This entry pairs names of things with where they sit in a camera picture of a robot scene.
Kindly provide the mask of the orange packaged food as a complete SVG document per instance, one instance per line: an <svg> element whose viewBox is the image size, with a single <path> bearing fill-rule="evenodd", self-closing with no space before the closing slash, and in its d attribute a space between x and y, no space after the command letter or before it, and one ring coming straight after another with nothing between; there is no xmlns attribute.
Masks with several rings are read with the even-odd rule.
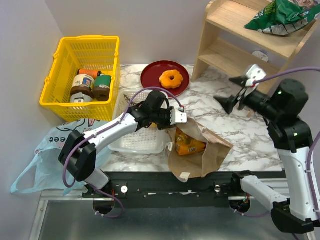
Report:
<svg viewBox="0 0 320 240"><path fill-rule="evenodd" d="M207 147L205 142L198 141L185 134L179 128L175 132L175 149L179 156L192 155L203 152Z"/></svg>

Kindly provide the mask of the orange ring doughnut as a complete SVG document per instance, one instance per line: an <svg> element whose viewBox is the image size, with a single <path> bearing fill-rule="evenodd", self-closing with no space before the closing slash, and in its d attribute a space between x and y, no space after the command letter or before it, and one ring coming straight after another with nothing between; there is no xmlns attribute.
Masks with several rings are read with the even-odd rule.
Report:
<svg viewBox="0 0 320 240"><path fill-rule="evenodd" d="M165 89L176 89L183 81L183 76L178 70L167 70L159 77L159 82Z"/></svg>

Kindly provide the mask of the brown paper bag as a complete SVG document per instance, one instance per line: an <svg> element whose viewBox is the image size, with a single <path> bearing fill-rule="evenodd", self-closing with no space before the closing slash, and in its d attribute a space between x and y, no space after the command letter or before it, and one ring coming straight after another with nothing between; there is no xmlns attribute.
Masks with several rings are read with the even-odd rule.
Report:
<svg viewBox="0 0 320 240"><path fill-rule="evenodd" d="M205 144L203 151L197 152L195 147L186 155L178 153L178 132L191 139ZM215 132L198 123L192 118L187 123L178 123L176 127L165 131L169 136L166 156L169 170L183 183L190 179L204 178L220 169L233 145Z"/></svg>

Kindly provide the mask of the green snack packet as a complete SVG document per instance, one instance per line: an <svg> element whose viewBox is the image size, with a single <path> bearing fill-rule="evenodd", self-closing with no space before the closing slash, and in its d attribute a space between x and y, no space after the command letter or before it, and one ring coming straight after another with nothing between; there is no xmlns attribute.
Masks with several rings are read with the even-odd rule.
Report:
<svg viewBox="0 0 320 240"><path fill-rule="evenodd" d="M318 0L274 0L244 28L263 34L287 36L304 29L319 15Z"/></svg>

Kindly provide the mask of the light blue plastic grocery bag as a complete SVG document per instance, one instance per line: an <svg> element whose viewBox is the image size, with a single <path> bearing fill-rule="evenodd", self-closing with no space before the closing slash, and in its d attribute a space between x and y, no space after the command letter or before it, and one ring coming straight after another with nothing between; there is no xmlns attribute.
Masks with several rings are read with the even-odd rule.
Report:
<svg viewBox="0 0 320 240"><path fill-rule="evenodd" d="M18 176L10 188L10 192L19 194L32 194L44 190L63 190L63 195L74 189L82 189L85 183L76 182L72 188L65 187L63 183L63 165L58 157L72 131L80 133L95 130L106 121L79 119L67 122L52 128L34 151L34 158L24 171Z"/></svg>

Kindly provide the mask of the yellow berries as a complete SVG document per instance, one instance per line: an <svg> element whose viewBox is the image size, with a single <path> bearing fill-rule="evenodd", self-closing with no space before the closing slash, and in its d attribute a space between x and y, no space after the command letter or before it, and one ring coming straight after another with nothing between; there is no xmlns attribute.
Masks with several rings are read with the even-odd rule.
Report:
<svg viewBox="0 0 320 240"><path fill-rule="evenodd" d="M127 103L129 103L131 101L131 98L130 98L129 95L124 94L123 97L124 97L124 99L126 100Z"/></svg>

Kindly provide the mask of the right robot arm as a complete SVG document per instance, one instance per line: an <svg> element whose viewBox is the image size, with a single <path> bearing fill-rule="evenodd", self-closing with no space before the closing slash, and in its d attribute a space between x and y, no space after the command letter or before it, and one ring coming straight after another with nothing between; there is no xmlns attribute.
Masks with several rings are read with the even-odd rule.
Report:
<svg viewBox="0 0 320 240"><path fill-rule="evenodd" d="M230 191L254 197L269 212L274 225L282 233L307 234L320 226L320 193L313 180L315 141L309 125L299 117L309 96L305 86L295 79L284 79L274 94L266 94L246 87L248 78L232 77L230 82L241 91L230 97L215 96L227 114L236 104L248 107L266 121L267 131L283 163L289 197L277 193L250 171L232 175Z"/></svg>

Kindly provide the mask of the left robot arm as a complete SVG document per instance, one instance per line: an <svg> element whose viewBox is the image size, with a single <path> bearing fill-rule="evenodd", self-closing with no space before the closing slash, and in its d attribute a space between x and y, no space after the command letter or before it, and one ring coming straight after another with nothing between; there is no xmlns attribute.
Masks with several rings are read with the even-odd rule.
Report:
<svg viewBox="0 0 320 240"><path fill-rule="evenodd" d="M111 191L110 179L96 166L98 153L118 139L152 124L156 124L159 130L171 128L179 114L181 112L170 105L164 93L154 89L144 101L128 105L113 121L86 133L74 130L58 157L63 165L63 184L71 188L76 182L85 182L93 186L99 197L107 197Z"/></svg>

